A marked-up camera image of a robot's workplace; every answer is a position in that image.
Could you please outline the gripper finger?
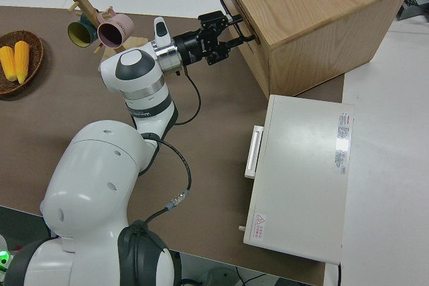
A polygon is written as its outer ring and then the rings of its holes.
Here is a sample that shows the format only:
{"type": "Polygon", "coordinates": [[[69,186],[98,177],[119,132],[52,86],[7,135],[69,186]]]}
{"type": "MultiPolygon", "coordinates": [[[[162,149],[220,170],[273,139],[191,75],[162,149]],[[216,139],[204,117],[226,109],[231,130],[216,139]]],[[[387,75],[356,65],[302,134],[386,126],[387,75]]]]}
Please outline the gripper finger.
{"type": "Polygon", "coordinates": [[[230,25],[241,23],[242,16],[240,14],[224,15],[222,11],[213,11],[199,15],[198,21],[203,30],[223,31],[230,25]]]}
{"type": "Polygon", "coordinates": [[[229,57],[232,48],[238,47],[245,42],[255,40],[255,36],[239,36],[227,42],[214,41],[208,49],[208,65],[216,64],[229,57]]]}

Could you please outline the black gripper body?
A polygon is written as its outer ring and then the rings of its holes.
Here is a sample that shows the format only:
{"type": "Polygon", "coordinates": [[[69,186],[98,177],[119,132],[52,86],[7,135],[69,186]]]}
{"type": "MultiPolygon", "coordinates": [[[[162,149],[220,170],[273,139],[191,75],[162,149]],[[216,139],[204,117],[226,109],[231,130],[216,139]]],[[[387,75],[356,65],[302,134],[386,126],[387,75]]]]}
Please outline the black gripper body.
{"type": "Polygon", "coordinates": [[[220,62],[223,57],[218,37],[222,34],[215,28],[199,28],[187,31],[173,37],[174,44],[184,66],[201,61],[206,58],[208,65],[220,62]]]}

